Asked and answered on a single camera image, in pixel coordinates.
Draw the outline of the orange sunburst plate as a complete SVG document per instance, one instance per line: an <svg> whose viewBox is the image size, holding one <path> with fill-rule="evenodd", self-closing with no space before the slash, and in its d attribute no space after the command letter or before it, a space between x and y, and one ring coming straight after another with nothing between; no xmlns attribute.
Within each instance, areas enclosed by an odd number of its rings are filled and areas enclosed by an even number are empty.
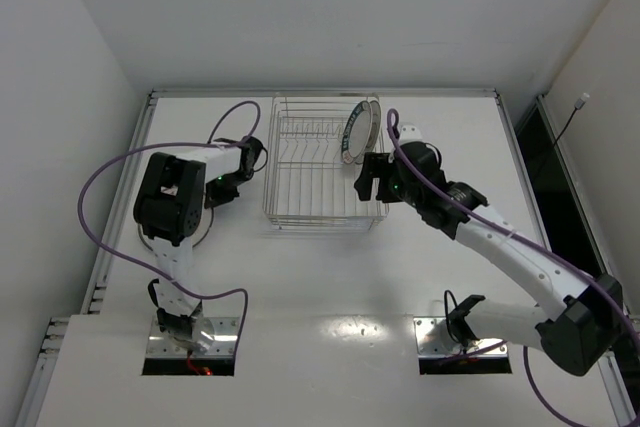
<svg viewBox="0 0 640 427"><path fill-rule="evenodd" d="M204 212L208 215L208 223L206 224L205 228L198 228L197 233L199 234L199 236L196 238L195 241L192 242L192 246L194 248L197 248L209 236L214 224L214 218L215 218L214 210L212 208L206 208ZM144 246L145 250L148 252L152 252L153 251L152 245L146 240L146 237L144 236L144 232L141 225L137 226L137 236L140 243Z"/></svg>

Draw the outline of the dark green rimmed plate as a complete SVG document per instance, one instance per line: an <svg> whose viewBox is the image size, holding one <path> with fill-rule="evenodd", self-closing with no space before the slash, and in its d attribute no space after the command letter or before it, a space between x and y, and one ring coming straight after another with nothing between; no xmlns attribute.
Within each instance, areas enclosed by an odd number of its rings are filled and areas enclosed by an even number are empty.
<svg viewBox="0 0 640 427"><path fill-rule="evenodd" d="M353 109L344 126L341 156L345 164L361 161L368 144L371 124L371 105L366 100L361 101Z"/></svg>

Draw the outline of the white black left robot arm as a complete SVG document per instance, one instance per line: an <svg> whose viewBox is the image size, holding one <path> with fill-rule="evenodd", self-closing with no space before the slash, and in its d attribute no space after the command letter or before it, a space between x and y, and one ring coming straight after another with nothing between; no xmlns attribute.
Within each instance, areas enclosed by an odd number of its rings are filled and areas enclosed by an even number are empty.
<svg viewBox="0 0 640 427"><path fill-rule="evenodd" d="M220 138L177 155L156 152L147 164L133 216L161 272L148 284L148 294L160 332L188 351L205 353L215 340L191 278L193 237L206 210L239 196L239 186L253 178L265 151L255 137L239 144Z"/></svg>

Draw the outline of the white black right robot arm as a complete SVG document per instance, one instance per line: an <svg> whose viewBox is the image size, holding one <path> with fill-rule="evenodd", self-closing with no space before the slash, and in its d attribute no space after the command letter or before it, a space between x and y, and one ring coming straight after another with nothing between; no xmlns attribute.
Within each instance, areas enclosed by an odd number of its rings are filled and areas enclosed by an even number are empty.
<svg viewBox="0 0 640 427"><path fill-rule="evenodd" d="M360 200L404 202L428 226L497 267L535 302L500 304L473 294L445 315L442 343L466 351L483 338L544 352L565 372L585 375L621 337L620 283L608 274L575 274L545 249L516 231L486 197L463 182L449 181L441 156L413 141L392 153L367 153L354 184Z"/></svg>

